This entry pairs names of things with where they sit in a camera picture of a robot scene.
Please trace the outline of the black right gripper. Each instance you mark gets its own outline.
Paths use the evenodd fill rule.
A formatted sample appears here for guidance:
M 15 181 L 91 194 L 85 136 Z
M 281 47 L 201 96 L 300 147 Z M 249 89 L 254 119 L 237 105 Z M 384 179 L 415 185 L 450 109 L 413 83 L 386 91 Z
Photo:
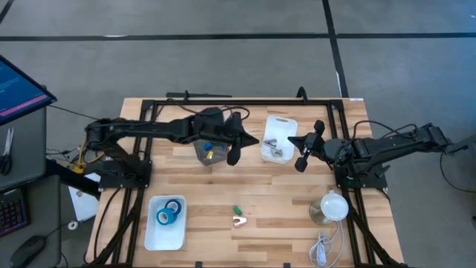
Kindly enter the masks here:
M 308 166 L 308 158 L 314 156 L 320 159 L 332 169 L 334 160 L 326 153 L 322 135 L 325 130 L 324 122 L 317 120 L 314 124 L 314 132 L 303 136 L 289 136 L 288 140 L 299 150 L 300 157 L 295 162 L 296 171 L 303 173 Z

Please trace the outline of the black keyboard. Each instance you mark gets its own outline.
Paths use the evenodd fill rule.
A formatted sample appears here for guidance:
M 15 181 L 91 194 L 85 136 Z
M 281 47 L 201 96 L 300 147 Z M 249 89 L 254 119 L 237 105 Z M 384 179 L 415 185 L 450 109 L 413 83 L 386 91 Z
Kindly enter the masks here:
M 7 236 L 30 223 L 27 198 L 21 188 L 0 193 L 0 237 Z

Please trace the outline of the black handled scissors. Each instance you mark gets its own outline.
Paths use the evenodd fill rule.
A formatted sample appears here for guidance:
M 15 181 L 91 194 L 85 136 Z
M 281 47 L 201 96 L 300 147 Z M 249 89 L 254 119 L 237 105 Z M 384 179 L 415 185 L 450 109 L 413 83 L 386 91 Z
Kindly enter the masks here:
M 6 176 L 12 168 L 11 147 L 13 144 L 14 129 L 11 127 L 7 131 L 4 152 L 0 156 L 0 175 Z

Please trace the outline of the yellow clamp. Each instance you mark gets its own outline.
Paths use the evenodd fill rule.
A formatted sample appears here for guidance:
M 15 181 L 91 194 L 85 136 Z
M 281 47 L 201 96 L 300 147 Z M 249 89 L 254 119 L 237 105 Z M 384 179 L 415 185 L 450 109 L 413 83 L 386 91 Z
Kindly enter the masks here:
M 100 153 L 91 160 L 85 160 L 87 151 L 88 149 L 86 148 L 86 140 L 84 140 L 79 147 L 79 153 L 77 157 L 75 157 L 70 164 L 72 170 L 75 173 L 83 174 L 88 165 L 99 162 L 105 156 L 105 153 Z

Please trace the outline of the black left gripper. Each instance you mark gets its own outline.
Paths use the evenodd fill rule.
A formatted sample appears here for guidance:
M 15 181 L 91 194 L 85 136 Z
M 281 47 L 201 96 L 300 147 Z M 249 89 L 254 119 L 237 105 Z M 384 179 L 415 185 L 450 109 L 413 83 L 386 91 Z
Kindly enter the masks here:
M 247 133 L 244 126 L 241 125 L 240 112 L 231 112 L 225 118 L 223 112 L 220 112 L 218 107 L 213 107 L 203 110 L 203 115 L 199 118 L 202 119 L 199 128 L 199 140 L 227 144 L 229 151 L 225 161 L 230 166 L 236 165 L 239 161 L 241 156 L 239 146 L 248 147 L 260 142 L 254 136 Z

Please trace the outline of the large white plastic bin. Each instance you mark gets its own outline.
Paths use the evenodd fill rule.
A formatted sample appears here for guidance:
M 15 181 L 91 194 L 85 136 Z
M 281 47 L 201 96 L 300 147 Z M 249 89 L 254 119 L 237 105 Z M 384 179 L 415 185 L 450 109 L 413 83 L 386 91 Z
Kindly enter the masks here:
M 173 224 L 162 226 L 156 220 L 156 214 L 168 200 L 178 200 L 181 203 L 181 212 L 176 216 Z M 187 222 L 187 203 L 183 196 L 154 196 L 149 201 L 147 227 L 144 246 L 149 251 L 179 250 L 184 245 Z

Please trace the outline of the grey desk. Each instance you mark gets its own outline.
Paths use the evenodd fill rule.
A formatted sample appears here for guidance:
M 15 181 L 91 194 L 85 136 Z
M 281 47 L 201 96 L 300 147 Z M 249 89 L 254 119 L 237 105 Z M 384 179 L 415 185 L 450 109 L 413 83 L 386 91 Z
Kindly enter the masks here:
M 26 268 L 54 268 L 60 263 L 60 180 L 46 172 L 46 109 L 0 127 L 0 155 L 9 128 L 14 129 L 12 168 L 0 175 L 0 193 L 21 188 L 27 198 L 30 223 L 0 237 L 0 268 L 10 268 L 11 255 L 30 237 L 46 237 L 45 248 Z

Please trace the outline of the black computer mouse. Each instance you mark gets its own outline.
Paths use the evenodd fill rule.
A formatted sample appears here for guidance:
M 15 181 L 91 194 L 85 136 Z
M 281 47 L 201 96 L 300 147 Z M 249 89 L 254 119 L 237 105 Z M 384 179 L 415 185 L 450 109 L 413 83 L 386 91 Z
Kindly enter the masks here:
M 46 237 L 34 235 L 28 238 L 10 257 L 10 268 L 26 268 L 45 248 Z

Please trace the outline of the grey translucent plastic bin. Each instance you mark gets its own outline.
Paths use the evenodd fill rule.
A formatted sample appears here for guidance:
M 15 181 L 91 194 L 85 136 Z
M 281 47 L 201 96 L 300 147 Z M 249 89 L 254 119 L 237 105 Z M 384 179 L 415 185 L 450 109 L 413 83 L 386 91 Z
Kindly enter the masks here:
M 204 145 L 205 143 L 212 143 L 213 148 L 211 150 L 205 150 Z M 225 148 L 221 148 L 220 146 L 221 142 L 215 142 L 215 141 L 205 141 L 205 140 L 198 140 L 193 142 L 194 149 L 196 151 L 196 156 L 197 159 L 204 165 L 204 166 L 209 166 L 209 165 L 214 165 L 218 162 L 223 162 L 227 159 L 227 154 L 228 154 L 228 146 L 227 144 Z M 214 152 L 214 157 L 212 160 L 207 160 L 206 156 L 209 151 Z

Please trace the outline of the blue screen monitor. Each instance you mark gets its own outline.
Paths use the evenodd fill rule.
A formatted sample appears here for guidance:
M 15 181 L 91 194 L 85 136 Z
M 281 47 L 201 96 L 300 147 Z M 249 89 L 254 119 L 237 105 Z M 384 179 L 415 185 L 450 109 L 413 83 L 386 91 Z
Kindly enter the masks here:
M 45 86 L 0 55 L 0 126 L 55 102 Z

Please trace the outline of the white mushroom-shaped lamp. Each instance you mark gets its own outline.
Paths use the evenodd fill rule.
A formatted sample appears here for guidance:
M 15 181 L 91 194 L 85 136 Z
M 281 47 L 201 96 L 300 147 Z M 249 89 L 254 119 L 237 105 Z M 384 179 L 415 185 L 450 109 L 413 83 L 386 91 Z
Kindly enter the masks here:
M 309 207 L 309 216 L 312 221 L 323 226 L 343 220 L 348 213 L 349 205 L 347 201 L 334 190 L 330 190 Z

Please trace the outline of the small white plastic bin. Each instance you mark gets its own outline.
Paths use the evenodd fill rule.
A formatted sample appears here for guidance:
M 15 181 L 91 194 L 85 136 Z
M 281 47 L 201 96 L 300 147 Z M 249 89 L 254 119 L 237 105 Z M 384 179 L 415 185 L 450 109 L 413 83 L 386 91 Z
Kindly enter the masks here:
M 261 147 L 261 157 L 264 161 L 285 164 L 294 155 L 295 147 L 288 140 L 289 136 L 296 136 L 298 123 L 290 118 L 277 115 L 269 115 L 266 119 L 266 127 Z M 283 151 L 282 157 L 273 157 L 271 148 L 275 147 Z

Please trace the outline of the white paper sheet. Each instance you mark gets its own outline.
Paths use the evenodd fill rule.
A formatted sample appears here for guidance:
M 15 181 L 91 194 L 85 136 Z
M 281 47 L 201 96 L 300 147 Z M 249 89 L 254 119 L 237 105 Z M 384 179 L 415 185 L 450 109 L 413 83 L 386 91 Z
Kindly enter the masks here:
M 71 186 L 69 186 L 68 189 L 74 207 L 74 213 L 78 221 L 86 221 L 97 214 L 99 201 L 96 197 Z

